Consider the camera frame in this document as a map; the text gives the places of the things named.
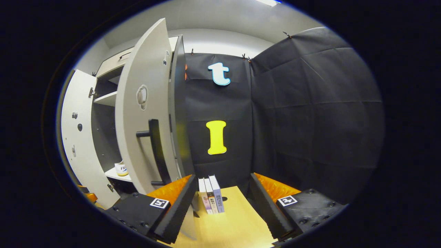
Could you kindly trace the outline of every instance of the book spine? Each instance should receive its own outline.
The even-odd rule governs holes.
[[[214,192],[214,198],[216,199],[217,211],[219,211],[219,213],[225,212],[225,210],[224,210],[224,203],[222,201],[221,190],[220,189],[216,189],[213,192]]]
[[[213,214],[213,210],[211,210],[210,201],[208,200],[207,192],[201,193],[202,202],[204,203],[205,209],[208,214]]]
[[[207,192],[207,196],[208,196],[208,200],[210,201],[211,210],[213,210],[213,214],[219,213],[217,211],[216,199],[214,198],[214,193],[213,192]]]

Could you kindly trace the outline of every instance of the ceiling light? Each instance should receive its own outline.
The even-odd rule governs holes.
[[[280,4],[279,1],[275,1],[275,0],[256,0],[256,1],[269,5],[271,7],[275,6],[276,4]]]

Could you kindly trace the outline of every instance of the cabinet door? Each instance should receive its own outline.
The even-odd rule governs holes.
[[[61,110],[61,136],[66,157],[80,183],[94,193],[104,208],[111,207],[120,196],[110,184],[95,151],[91,129],[91,109],[97,78],[76,70],[67,86]]]
[[[121,73],[115,103],[115,127],[121,157],[139,193],[155,188],[152,181],[162,181],[168,173],[171,181],[179,178],[173,154],[168,110],[168,83],[172,50],[165,19],[158,20],[139,39]],[[155,130],[149,120],[156,121]],[[152,146],[152,137],[137,137],[136,132],[155,133],[161,146]],[[155,155],[163,155],[156,163]]]

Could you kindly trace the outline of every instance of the black fabric backdrop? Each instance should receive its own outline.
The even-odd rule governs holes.
[[[196,176],[248,196],[251,172],[346,204],[375,169],[384,136],[381,96],[367,65],[328,28],[306,30],[241,57],[186,54],[188,135]],[[214,83],[222,62],[231,79]],[[224,154],[209,155],[211,120],[224,120]]]

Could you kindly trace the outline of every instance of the shelf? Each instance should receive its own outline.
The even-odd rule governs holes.
[[[93,103],[103,104],[103,105],[112,106],[112,107],[115,107],[115,102],[116,102],[116,91],[112,92],[110,94],[104,95],[100,98],[97,98],[93,101]]]
[[[106,177],[110,177],[113,179],[118,179],[118,180],[122,180],[122,181],[126,181],[126,182],[132,182],[130,175],[126,175],[123,177],[118,176],[114,167],[111,168],[110,170],[106,171],[106,173],[104,173],[104,174],[106,175]]]

